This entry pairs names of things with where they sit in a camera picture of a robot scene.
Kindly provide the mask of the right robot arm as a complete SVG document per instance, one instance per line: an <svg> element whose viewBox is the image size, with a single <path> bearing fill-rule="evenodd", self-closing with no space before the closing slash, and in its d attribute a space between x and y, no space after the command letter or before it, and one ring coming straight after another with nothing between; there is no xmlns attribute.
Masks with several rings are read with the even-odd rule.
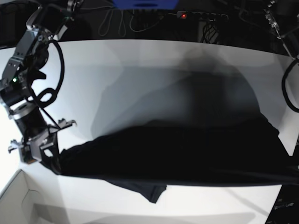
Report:
<svg viewBox="0 0 299 224"><path fill-rule="evenodd" d="M58 41L83 1L41 0L38 3L39 8L28 19L27 30L2 73L0 103L22 134L21 141L12 140L8 150L18 150L23 163L37 161L58 172L60 155L57 134L74 125L75 121L61 119L48 124L45 117L49 114L45 108L55 102L64 80L65 63ZM49 58L50 44L55 46L59 56L59 81L56 88L46 88L35 94L33 82L46 78L41 69Z"/></svg>

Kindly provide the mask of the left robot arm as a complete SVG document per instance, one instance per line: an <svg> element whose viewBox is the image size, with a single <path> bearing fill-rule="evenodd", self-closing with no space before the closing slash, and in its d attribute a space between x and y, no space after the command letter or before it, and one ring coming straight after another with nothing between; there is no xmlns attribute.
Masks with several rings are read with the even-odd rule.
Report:
<svg viewBox="0 0 299 224"><path fill-rule="evenodd" d="M299 64L299 41L296 39L295 35L293 34L299 27L297 26L296 28L287 31L284 34L281 34L280 26L276 21L275 16L271 10L271 8L275 3L277 3L277 0L269 0L269 3L266 4L267 6L266 9L264 10L265 18L268 20L271 29L275 31L275 36L277 37L277 39L281 41L288 56L292 59L292 62L289 64L282 77L281 88L287 106L292 111L298 113L299 109L291 102L291 100L288 97L288 93L286 90L286 81L292 69Z"/></svg>

